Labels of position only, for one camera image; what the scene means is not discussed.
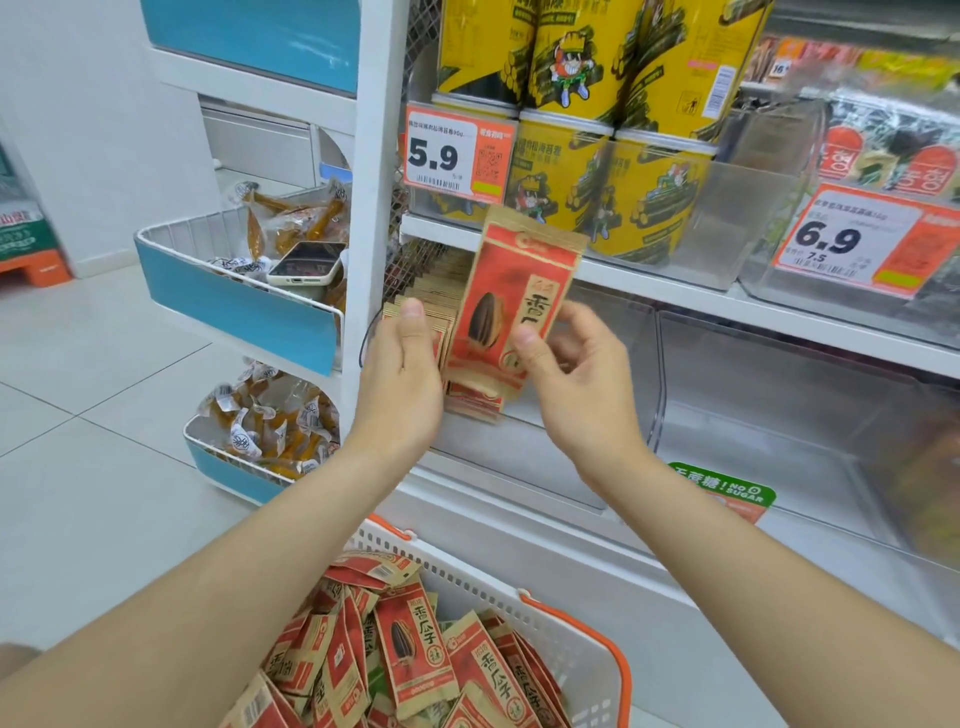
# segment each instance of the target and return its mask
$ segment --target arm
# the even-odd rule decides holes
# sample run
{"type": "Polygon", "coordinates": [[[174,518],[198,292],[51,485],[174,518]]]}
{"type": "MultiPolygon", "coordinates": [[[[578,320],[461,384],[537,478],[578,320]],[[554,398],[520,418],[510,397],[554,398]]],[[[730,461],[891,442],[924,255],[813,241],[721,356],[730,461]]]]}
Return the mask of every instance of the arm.
{"type": "Polygon", "coordinates": [[[570,330],[550,346],[531,328],[514,332],[547,432],[697,603],[783,719],[795,728],[956,726],[960,653],[660,462],[636,423],[626,349],[586,306],[566,303],[561,320],[570,330]],[[572,366],[569,374],[557,357],[572,366]]]}
{"type": "Polygon", "coordinates": [[[220,722],[327,565],[436,434],[443,392],[422,305],[405,302],[400,314],[373,340],[343,448],[0,683],[0,725],[53,728],[64,715],[81,728],[220,722]]]}

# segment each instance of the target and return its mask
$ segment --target yellow can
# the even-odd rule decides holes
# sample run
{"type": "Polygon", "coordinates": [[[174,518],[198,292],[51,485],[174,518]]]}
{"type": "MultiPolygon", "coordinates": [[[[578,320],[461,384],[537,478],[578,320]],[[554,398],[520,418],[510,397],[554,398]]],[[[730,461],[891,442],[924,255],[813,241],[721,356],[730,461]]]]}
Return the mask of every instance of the yellow can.
{"type": "MultiPolygon", "coordinates": [[[[434,106],[476,116],[489,116],[495,119],[516,119],[516,107],[503,107],[459,96],[457,94],[435,92],[430,99],[434,106]]],[[[485,203],[477,203],[443,192],[431,192],[411,187],[414,195],[413,210],[429,217],[442,217],[445,220],[462,225],[465,228],[480,230],[487,219],[485,203]]]]}
{"type": "Polygon", "coordinates": [[[595,121],[524,111],[504,205],[561,230],[584,229],[612,134],[613,127],[595,121]]]}
{"type": "Polygon", "coordinates": [[[543,0],[527,103],[613,124],[643,0],[543,0]]]}
{"type": "Polygon", "coordinates": [[[623,128],[712,141],[773,0],[647,0],[623,128]]]}
{"type": "Polygon", "coordinates": [[[632,263],[665,261],[680,244],[716,147],[619,131],[590,226],[590,249],[632,263]]]}
{"type": "Polygon", "coordinates": [[[518,106],[539,0],[444,0],[437,90],[518,106]]]}

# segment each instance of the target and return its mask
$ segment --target hand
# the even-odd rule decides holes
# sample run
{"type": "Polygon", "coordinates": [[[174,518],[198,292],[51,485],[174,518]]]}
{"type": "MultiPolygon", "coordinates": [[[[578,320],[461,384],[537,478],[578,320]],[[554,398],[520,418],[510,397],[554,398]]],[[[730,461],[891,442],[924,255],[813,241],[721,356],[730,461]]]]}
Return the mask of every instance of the hand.
{"type": "Polygon", "coordinates": [[[549,345],[521,325],[514,346],[540,395],[547,434],[602,497],[622,467],[649,454],[636,421],[630,358],[588,306],[564,302],[557,320],[569,329],[554,331],[549,345]]]}
{"type": "Polygon", "coordinates": [[[398,318],[377,325],[344,449],[382,456],[403,477],[436,437],[443,410],[433,332],[423,304],[407,299],[398,318]]]}

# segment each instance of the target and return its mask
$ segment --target person's left hand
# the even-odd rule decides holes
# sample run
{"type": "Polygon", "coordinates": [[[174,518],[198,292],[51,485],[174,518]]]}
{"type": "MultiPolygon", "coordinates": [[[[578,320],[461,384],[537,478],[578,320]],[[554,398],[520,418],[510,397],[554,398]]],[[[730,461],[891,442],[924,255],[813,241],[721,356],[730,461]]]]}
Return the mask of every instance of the person's left hand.
{"type": "Polygon", "coordinates": [[[344,449],[384,458],[403,477],[437,435],[444,391],[423,304],[407,299],[400,315],[377,325],[363,373],[356,417],[344,449]]]}

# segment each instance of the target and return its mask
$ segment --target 5.9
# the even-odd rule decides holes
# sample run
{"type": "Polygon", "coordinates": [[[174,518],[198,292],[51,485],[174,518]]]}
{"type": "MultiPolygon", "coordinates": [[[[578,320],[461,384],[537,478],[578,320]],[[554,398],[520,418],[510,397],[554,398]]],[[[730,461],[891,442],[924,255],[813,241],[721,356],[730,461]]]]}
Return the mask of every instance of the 5.9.
{"type": "MultiPolygon", "coordinates": [[[[435,159],[428,159],[426,154],[426,139],[410,138],[410,157],[407,158],[415,167],[422,167],[429,161],[430,169],[436,169],[438,162],[435,159]]],[[[457,150],[445,144],[440,148],[440,168],[449,172],[457,166],[457,150]]]]}
{"type": "Polygon", "coordinates": [[[812,221],[804,225],[797,231],[794,241],[797,245],[813,245],[818,251],[828,251],[830,253],[849,253],[853,250],[860,239],[863,237],[859,230],[846,228],[839,231],[834,237],[833,242],[829,243],[820,236],[820,232],[827,226],[827,223],[812,221]]]}

